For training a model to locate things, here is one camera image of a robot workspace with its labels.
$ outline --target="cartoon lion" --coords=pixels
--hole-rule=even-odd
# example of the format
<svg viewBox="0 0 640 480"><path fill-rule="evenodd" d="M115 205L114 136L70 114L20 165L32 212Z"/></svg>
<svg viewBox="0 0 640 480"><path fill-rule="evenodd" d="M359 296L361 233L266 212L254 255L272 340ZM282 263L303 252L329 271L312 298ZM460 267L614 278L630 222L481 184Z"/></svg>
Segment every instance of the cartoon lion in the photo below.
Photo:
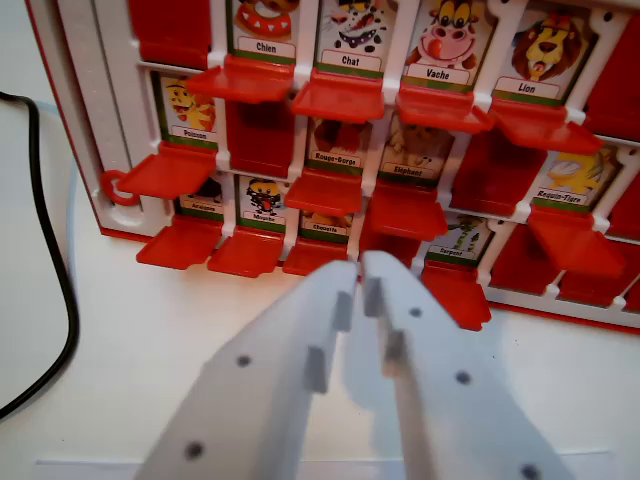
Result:
<svg viewBox="0 0 640 480"><path fill-rule="evenodd" d="M541 82L571 67L582 49L582 39L571 17L551 13L543 22L514 37L513 68L525 80Z"/></svg>
<svg viewBox="0 0 640 480"><path fill-rule="evenodd" d="M187 90L186 79L180 79L171 85L167 85L169 103L176 115L183 122L189 122L191 128L210 132L216 121L216 111L213 105L198 95L191 95Z"/></svg>
<svg viewBox="0 0 640 480"><path fill-rule="evenodd" d="M240 0L234 23L254 38L291 40L291 17L300 0Z"/></svg>

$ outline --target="cartoon fly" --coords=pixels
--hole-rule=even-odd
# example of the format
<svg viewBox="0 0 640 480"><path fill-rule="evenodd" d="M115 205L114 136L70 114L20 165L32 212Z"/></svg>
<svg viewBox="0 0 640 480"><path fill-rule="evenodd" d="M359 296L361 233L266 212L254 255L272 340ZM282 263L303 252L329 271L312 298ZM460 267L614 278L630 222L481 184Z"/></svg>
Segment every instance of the cartoon fly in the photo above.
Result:
<svg viewBox="0 0 640 480"><path fill-rule="evenodd" d="M277 215L273 211L280 205L280 190L273 180L263 180L254 178L249 182L247 195L251 197L251 205L256 207L257 213L268 213L271 216Z"/></svg>

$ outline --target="red plastic flap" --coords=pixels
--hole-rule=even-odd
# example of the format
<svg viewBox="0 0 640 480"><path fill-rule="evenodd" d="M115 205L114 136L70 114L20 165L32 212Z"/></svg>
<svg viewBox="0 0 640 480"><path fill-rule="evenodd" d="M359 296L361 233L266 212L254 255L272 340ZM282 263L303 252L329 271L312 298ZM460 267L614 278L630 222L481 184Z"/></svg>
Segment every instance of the red plastic flap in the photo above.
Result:
<svg viewBox="0 0 640 480"><path fill-rule="evenodd" d="M211 256L207 268L214 272L256 278L276 268L284 234L236 227L233 235Z"/></svg>
<svg viewBox="0 0 640 480"><path fill-rule="evenodd" d="M286 178L296 118L286 102L225 103L231 168Z"/></svg>
<svg viewBox="0 0 640 480"><path fill-rule="evenodd" d="M204 263L216 248L222 224L200 218L174 215L173 224L164 227L136 256L140 263L185 270Z"/></svg>
<svg viewBox="0 0 640 480"><path fill-rule="evenodd" d="M211 45L209 0L189 2L189 20L178 18L173 0L129 0L140 56L148 62L207 68Z"/></svg>
<svg viewBox="0 0 640 480"><path fill-rule="evenodd" d="M627 293L625 300L627 301L625 310L629 310L630 312L640 312L640 282L636 282L636 284L631 287L631 290Z"/></svg>
<svg viewBox="0 0 640 480"><path fill-rule="evenodd" d="M362 207L360 177L304 168L284 199L287 207L344 217Z"/></svg>
<svg viewBox="0 0 640 480"><path fill-rule="evenodd" d="M475 135L453 181L451 206L510 217L547 158L518 147L499 130Z"/></svg>
<svg viewBox="0 0 640 480"><path fill-rule="evenodd" d="M564 107L552 108L494 98L489 115L515 145L593 155L604 142L577 123L565 123Z"/></svg>
<svg viewBox="0 0 640 480"><path fill-rule="evenodd" d="M365 123L384 115L382 79L321 73L314 69L311 81L293 99L297 115L327 118L348 123Z"/></svg>
<svg viewBox="0 0 640 480"><path fill-rule="evenodd" d="M395 237L376 232L371 227L371 215L364 217L364 225L360 232L360 254L367 250L382 250L396 257L402 264L411 268L411 262L420 248L420 240L412 238Z"/></svg>
<svg viewBox="0 0 640 480"><path fill-rule="evenodd" d="M479 331L483 323L491 320L489 302L482 287L476 283L475 270L465 272L427 264L422 272L422 283L460 328Z"/></svg>
<svg viewBox="0 0 640 480"><path fill-rule="evenodd" d="M560 270L619 277L625 260L600 232L593 217L532 207L529 226L551 262Z"/></svg>
<svg viewBox="0 0 640 480"><path fill-rule="evenodd" d="M207 97L244 103L278 102L293 85L293 65L279 65L227 55L223 67L187 80L187 89Z"/></svg>
<svg viewBox="0 0 640 480"><path fill-rule="evenodd" d="M347 260L347 246L298 238L282 265L282 271L294 275L309 275L334 260Z"/></svg>
<svg viewBox="0 0 640 480"><path fill-rule="evenodd" d="M437 192L378 180L367 216L373 230L430 242L448 231Z"/></svg>
<svg viewBox="0 0 640 480"><path fill-rule="evenodd" d="M559 299L608 307L616 296L631 285L640 274L640 245L623 242L609 242L609 245L627 262L622 275L612 279L567 272L560 280Z"/></svg>
<svg viewBox="0 0 640 480"><path fill-rule="evenodd" d="M584 126L592 132L640 142L640 16L636 15L609 57L587 100Z"/></svg>
<svg viewBox="0 0 640 480"><path fill-rule="evenodd" d="M640 240L640 174L636 175L620 200L611 210L607 235Z"/></svg>
<svg viewBox="0 0 640 480"><path fill-rule="evenodd" d="M410 125L480 133L493 127L493 120L473 106L473 93L461 94L402 85L396 96L400 120Z"/></svg>
<svg viewBox="0 0 640 480"><path fill-rule="evenodd" d="M528 225L516 225L491 270L491 286L542 295L560 273Z"/></svg>
<svg viewBox="0 0 640 480"><path fill-rule="evenodd" d="M149 155L118 182L118 190L167 200L197 192L216 169L216 153L163 142L157 155Z"/></svg>

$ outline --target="cartoon cow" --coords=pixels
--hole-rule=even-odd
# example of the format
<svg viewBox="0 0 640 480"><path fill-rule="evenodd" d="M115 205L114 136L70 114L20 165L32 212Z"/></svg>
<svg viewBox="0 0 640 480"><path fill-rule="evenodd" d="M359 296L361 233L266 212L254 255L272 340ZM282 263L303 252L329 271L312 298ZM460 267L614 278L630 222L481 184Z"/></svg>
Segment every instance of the cartoon cow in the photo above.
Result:
<svg viewBox="0 0 640 480"><path fill-rule="evenodd" d="M423 63L454 68L461 64L471 70L477 65L473 49L476 31L473 24L478 17L471 14L473 0L443 0L440 9L431 10L431 25L424 29L406 65Z"/></svg>

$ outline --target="screw hole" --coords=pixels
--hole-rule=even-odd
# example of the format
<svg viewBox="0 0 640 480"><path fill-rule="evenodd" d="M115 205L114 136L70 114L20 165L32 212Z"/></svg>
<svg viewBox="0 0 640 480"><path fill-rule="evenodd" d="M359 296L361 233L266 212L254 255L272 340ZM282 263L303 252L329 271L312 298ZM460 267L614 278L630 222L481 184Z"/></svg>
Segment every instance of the screw hole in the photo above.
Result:
<svg viewBox="0 0 640 480"><path fill-rule="evenodd" d="M204 446L200 442L190 442L187 448L184 449L184 456L187 460L196 460L202 456L204 452Z"/></svg>
<svg viewBox="0 0 640 480"><path fill-rule="evenodd" d="M471 383L471 375L469 375L469 372L460 370L458 373L456 373L456 380L462 385L469 385Z"/></svg>
<svg viewBox="0 0 640 480"><path fill-rule="evenodd" d="M525 465L520 470L522 476L527 480L540 480L542 475L540 475L540 470L535 465Z"/></svg>
<svg viewBox="0 0 640 480"><path fill-rule="evenodd" d="M251 363L251 357L249 355L240 355L236 359L236 363L240 368L244 368Z"/></svg>

